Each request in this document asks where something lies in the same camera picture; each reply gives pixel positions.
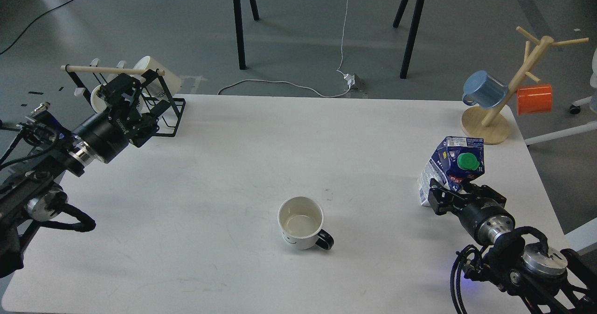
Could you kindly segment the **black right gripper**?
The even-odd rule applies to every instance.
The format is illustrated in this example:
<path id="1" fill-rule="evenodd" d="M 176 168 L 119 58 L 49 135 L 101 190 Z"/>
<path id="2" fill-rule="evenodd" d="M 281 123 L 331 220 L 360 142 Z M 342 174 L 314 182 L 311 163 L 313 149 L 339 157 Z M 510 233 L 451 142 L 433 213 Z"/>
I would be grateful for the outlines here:
<path id="1" fill-rule="evenodd" d="M 491 187 L 462 180 L 452 181 L 447 189 L 435 179 L 430 179 L 429 187 L 427 199 L 433 212 L 455 214 L 478 244 L 495 244 L 499 236 L 514 230 L 514 217 L 505 210 L 506 198 Z"/>

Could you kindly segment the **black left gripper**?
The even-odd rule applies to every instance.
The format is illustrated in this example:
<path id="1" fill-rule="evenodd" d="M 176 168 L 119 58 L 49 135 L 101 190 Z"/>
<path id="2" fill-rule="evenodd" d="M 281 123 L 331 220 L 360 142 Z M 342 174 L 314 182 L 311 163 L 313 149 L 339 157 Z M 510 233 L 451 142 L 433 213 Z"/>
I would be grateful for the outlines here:
<path id="1" fill-rule="evenodd" d="M 106 102 L 106 112 L 90 116 L 74 129 L 73 133 L 102 163 L 111 162 L 128 145 L 143 146 L 158 133 L 158 120 L 170 103 L 159 101 L 149 112 L 141 114 L 141 94 L 140 80 L 119 74 L 98 91 L 98 97 Z"/>

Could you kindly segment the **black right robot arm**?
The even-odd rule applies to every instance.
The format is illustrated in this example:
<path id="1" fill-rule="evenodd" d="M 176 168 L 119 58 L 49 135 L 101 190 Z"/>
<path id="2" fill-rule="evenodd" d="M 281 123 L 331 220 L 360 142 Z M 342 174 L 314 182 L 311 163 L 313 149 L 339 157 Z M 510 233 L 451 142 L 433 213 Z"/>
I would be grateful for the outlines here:
<path id="1" fill-rule="evenodd" d="M 532 314 L 542 306 L 550 314 L 594 314 L 596 276 L 572 249 L 555 250 L 548 238 L 530 226 L 515 227 L 505 210 L 506 198 L 491 187 L 467 183 L 464 193 L 430 180 L 429 202 L 438 216 L 451 212 L 482 246 L 469 244 L 456 252 L 450 293 L 458 314 L 465 314 L 461 278 L 488 281 L 501 292 L 520 297 Z"/>

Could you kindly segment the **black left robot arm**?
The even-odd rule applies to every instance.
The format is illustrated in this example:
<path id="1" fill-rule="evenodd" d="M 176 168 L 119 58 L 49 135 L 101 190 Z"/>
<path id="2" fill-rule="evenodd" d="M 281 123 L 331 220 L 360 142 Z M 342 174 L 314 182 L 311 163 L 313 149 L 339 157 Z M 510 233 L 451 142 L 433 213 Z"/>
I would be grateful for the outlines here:
<path id="1" fill-rule="evenodd" d="M 41 227 L 92 231 L 96 222 L 68 202 L 58 184 L 64 172 L 82 176 L 92 161 L 112 161 L 128 145 L 141 147 L 160 135 L 159 119 L 173 110 L 177 130 L 186 101 L 174 98 L 160 72 L 148 70 L 141 79 L 121 73 L 101 84 L 106 108 L 68 130 L 47 104 L 19 124 L 15 139 L 1 157 L 9 176 L 1 185 L 1 277 L 24 267 L 24 251 Z"/>

